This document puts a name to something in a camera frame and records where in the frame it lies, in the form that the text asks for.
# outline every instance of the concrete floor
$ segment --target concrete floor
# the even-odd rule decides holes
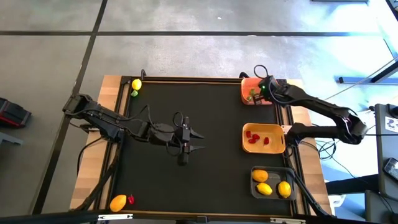
[[[0,30],[93,29],[101,0],[0,1]],[[373,7],[309,0],[113,0],[100,30],[379,32]],[[32,112],[29,125],[0,131],[23,146],[0,146],[0,216],[30,212],[40,177],[74,85],[89,37],[0,36],[0,96]],[[266,65],[278,78],[301,78],[309,94],[326,98],[346,85],[336,76],[365,77],[392,59],[382,36],[373,37],[97,37],[81,93],[97,98],[103,75],[237,77]],[[356,86],[332,103],[361,110],[398,95],[397,88]],[[312,114],[314,123],[330,121]],[[70,127],[44,212],[68,210],[76,160],[86,134]],[[375,140],[338,146],[336,159],[354,175],[374,172]],[[366,152],[361,163],[350,158]],[[346,172],[328,161],[324,166]]]

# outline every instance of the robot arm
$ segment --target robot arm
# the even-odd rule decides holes
[[[153,123],[150,116],[148,116],[149,121],[135,119],[136,116],[132,118],[121,116],[83,94],[71,96],[62,111],[72,118],[86,120],[99,129],[102,137],[112,142],[119,142],[124,133],[127,133],[137,141],[179,147],[180,151],[176,156],[180,166],[188,163],[188,155],[192,151],[203,148],[190,145],[190,138],[203,138],[203,136],[194,132],[188,117],[184,117],[180,126],[174,129],[168,124]]]
[[[348,144],[359,144],[368,128],[349,108],[339,107],[304,92],[287,83],[279,84],[272,75],[263,78],[259,84],[261,92],[254,96],[254,102],[262,99],[282,106],[303,106],[331,118],[336,126],[306,126],[294,123],[286,135],[286,141],[300,142],[303,138],[334,138]]]

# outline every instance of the table leg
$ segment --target table leg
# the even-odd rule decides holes
[[[326,189],[328,195],[353,194],[364,192],[365,190],[379,192],[379,174],[331,181],[326,183]]]

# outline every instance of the gray tray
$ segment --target gray tray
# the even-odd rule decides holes
[[[253,180],[252,176],[253,170],[256,169],[265,170],[268,172],[268,179],[265,181],[265,183],[270,185],[272,189],[271,195],[263,195],[257,191],[256,186],[257,184],[259,184],[259,182]],[[253,195],[253,197],[261,199],[295,200],[296,193],[295,193],[295,182],[293,177],[294,177],[294,172],[290,168],[254,166],[251,169],[251,174],[250,174],[251,194]],[[288,182],[290,184],[290,187],[292,188],[292,193],[287,198],[283,198],[278,194],[278,184],[281,181]]]

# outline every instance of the orange tray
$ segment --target orange tray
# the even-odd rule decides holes
[[[252,135],[258,134],[260,140],[254,144],[249,143],[251,138],[246,137],[246,131],[250,131]],[[269,138],[269,144],[264,145],[265,137]],[[246,152],[250,153],[283,153],[285,151],[284,130],[276,124],[245,124],[242,131],[242,146]]]
[[[246,105],[254,105],[253,100],[248,101],[247,98],[250,96],[250,90],[254,89],[254,93],[260,93],[260,88],[258,87],[260,78],[244,78],[241,82],[241,98],[242,102]],[[261,100],[262,105],[272,104],[270,101]]]

